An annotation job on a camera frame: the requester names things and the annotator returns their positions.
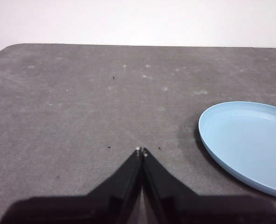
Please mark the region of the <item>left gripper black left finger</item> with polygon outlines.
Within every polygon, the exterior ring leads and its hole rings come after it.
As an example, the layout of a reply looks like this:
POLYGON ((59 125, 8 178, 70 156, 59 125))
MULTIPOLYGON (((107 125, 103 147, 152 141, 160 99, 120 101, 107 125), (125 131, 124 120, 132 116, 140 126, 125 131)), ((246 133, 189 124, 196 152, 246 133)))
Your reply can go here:
POLYGON ((141 191, 141 149, 90 193, 41 196, 13 203, 2 224, 125 224, 141 191))

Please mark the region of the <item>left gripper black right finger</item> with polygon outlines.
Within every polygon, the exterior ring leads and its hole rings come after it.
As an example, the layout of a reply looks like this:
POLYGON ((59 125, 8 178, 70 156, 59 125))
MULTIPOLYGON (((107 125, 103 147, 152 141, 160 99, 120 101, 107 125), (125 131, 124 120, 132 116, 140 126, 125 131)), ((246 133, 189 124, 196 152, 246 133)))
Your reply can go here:
POLYGON ((142 150, 144 194, 159 224, 276 224, 271 202, 251 196, 200 196, 142 150))

